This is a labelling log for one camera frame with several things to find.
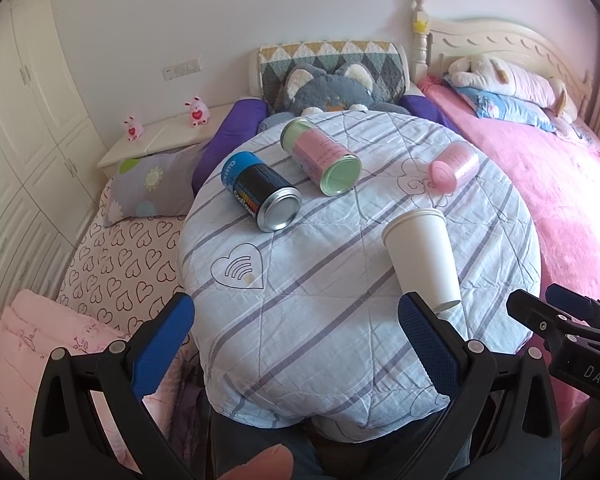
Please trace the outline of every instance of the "pink quilt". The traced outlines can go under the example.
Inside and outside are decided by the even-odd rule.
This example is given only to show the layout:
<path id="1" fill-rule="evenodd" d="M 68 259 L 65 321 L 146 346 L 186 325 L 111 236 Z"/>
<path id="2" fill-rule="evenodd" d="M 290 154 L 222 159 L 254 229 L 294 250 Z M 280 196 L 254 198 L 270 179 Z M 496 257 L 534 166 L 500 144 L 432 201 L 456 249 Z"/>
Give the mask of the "pink quilt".
<path id="1" fill-rule="evenodd" d="M 600 299 L 600 155 L 532 126 L 479 119 L 451 89 L 423 83 L 425 95 L 500 166 L 528 206 L 540 241 L 541 296 L 560 283 Z M 534 336 L 530 345 L 542 348 L 542 341 Z M 557 380 L 554 392 L 560 420 L 584 398 Z"/>
<path id="2" fill-rule="evenodd" d="M 128 336 L 82 316 L 30 290 L 21 290 L 0 319 L 0 450 L 28 478 L 31 420 L 40 380 L 54 348 L 65 347 L 72 355 L 103 351 L 116 339 Z M 184 349 L 180 349 L 162 378 L 158 390 L 142 402 L 160 430 L 168 435 Z M 117 459 L 135 468 L 104 395 L 93 393 L 93 402 Z"/>

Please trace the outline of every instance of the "gray cat plush toy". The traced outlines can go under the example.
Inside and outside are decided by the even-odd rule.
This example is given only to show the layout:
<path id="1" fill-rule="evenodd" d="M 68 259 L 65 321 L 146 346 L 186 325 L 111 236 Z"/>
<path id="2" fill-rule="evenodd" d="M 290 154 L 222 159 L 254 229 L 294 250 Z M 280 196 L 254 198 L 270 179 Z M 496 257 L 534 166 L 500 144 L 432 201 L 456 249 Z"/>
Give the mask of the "gray cat plush toy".
<path id="1" fill-rule="evenodd" d="M 320 112 L 373 110 L 409 115 L 401 106 L 382 102 L 369 70 L 355 62 L 344 64 L 333 75 L 310 64 L 298 65 L 286 78 L 283 97 L 288 111 L 262 121 L 258 133 L 294 117 Z"/>

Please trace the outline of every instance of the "screw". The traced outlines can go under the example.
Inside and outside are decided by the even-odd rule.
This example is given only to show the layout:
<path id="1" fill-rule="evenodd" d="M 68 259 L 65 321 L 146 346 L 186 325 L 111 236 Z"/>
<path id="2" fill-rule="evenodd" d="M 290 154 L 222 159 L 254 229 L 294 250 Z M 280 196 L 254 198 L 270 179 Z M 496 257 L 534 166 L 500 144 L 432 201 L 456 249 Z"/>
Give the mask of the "screw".
<path id="1" fill-rule="evenodd" d="M 536 348 L 535 346 L 532 346 L 529 350 L 529 355 L 533 358 L 533 359 L 542 359 L 542 352 L 540 351 L 539 348 Z"/>
<path id="2" fill-rule="evenodd" d="M 109 352 L 112 354 L 120 354 L 125 351 L 126 343 L 124 341 L 114 341 L 109 345 Z"/>
<path id="3" fill-rule="evenodd" d="M 64 357 L 64 348 L 56 348 L 53 352 L 51 352 L 51 358 L 54 361 L 59 361 Z"/>
<path id="4" fill-rule="evenodd" d="M 475 339 L 471 339 L 471 341 L 466 344 L 466 347 L 474 354 L 481 354 L 484 351 L 484 345 Z"/>

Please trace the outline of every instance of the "pink can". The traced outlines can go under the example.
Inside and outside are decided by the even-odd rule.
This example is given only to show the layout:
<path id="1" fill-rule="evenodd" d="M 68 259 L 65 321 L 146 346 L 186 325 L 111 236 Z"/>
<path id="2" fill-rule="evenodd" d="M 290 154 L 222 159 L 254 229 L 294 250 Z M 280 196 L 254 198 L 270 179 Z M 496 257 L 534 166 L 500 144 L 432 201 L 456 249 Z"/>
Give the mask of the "pink can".
<path id="1" fill-rule="evenodd" d="M 453 193 L 478 174 L 480 161 L 474 147 L 455 140 L 429 164 L 431 183 L 442 193 Z"/>
<path id="2" fill-rule="evenodd" d="M 360 177 L 360 159 L 308 119 L 297 118 L 285 126 L 280 144 L 326 196 L 348 191 Z"/>

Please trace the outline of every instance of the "wall switch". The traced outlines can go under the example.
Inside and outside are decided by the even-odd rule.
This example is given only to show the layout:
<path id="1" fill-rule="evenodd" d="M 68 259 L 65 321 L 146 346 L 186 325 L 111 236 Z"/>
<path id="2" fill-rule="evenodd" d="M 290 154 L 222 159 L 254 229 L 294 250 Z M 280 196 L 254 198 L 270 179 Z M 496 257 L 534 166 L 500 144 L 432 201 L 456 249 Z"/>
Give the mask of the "wall switch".
<path id="1" fill-rule="evenodd" d="M 185 61 L 178 65 L 163 68 L 162 77 L 165 81 L 170 81 L 171 79 L 200 72 L 201 70 L 202 68 L 200 67 L 200 58 L 196 58 L 190 61 Z"/>

